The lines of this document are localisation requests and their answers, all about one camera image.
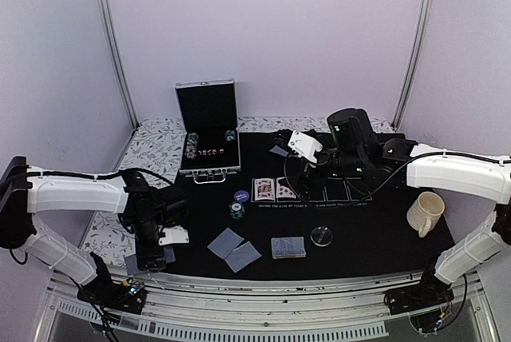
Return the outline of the clear dealer button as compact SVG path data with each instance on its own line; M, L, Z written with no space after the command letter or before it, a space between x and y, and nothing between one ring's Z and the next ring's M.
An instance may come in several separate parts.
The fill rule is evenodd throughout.
M311 231L311 241L315 246L327 247L333 241L333 233L327 226L318 226Z

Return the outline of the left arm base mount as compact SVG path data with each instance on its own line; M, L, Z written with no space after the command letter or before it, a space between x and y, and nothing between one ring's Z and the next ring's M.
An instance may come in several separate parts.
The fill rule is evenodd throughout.
M95 253L89 256L93 259L97 276L88 284L78 285L77 298L101 309L140 315L147 296L144 285L132 277L122 283L114 283L105 262Z

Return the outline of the green poker chip pile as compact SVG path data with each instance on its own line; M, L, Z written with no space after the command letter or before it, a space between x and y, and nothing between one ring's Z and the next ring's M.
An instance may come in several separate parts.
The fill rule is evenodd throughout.
M244 216L244 205L240 202L234 201L229 205L230 216L233 219L241 219Z

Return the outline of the blue patterned card deck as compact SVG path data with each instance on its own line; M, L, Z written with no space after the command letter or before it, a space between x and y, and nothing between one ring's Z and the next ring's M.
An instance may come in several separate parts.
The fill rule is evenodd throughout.
M128 276L138 276L140 274L149 273L149 272L160 272L164 270L167 264L173 263L175 258L174 249L171 246L164 248L164 257L165 257L165 265L163 268L148 270L148 269L140 269L137 264L137 256L135 254L125 256L125 269Z

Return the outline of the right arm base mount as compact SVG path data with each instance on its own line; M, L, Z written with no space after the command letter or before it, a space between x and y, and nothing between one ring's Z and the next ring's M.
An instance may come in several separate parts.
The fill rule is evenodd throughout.
M413 312L431 306L448 304L454 299L451 284L440 281L434 268L426 268L417 284L392 288L385 292L383 303L391 315Z

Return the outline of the purple small blind button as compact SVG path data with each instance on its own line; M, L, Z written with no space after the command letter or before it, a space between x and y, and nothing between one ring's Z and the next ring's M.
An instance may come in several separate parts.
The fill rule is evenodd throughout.
M234 193L233 198L236 202L244 203L250 200L250 193L246 190L238 190Z

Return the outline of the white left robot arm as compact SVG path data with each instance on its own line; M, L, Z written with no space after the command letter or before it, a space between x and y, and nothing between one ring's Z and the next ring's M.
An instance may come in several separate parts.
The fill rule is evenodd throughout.
M189 242L188 203L169 179L147 169L78 173L44 169L15 156L1 175L1 247L35 257L86 286L102 305L119 297L101 257L69 242L43 221L47 213L103 212L117 216L134 238L142 271L166 267L165 249Z

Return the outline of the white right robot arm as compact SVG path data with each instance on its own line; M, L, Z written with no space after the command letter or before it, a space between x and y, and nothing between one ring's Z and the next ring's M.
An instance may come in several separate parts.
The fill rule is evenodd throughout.
M392 133L377 134L363 109L341 109L327 117L331 141L319 133L283 129L275 145L302 166L285 184L305 205L315 208L310 191L329 177L361 177L369 188L363 202L386 187L424 189L407 219L425 236L432 215L420 214L436 193L447 195L447 222L455 245L440 252L425 268L413 300L429 307L464 273L510 246L510 158L440 149Z

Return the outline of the long poker chip stack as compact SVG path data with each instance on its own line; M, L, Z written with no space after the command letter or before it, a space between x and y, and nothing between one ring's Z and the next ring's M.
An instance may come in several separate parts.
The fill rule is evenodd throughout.
M194 159L197 155L199 135L197 133L189 133L184 147L184 155L187 159Z

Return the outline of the short poker chip stack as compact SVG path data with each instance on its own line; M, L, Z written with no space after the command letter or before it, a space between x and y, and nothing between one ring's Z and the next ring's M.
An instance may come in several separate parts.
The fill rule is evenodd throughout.
M235 130L227 130L224 134L224 137L225 137L226 142L235 141L237 138L236 131Z

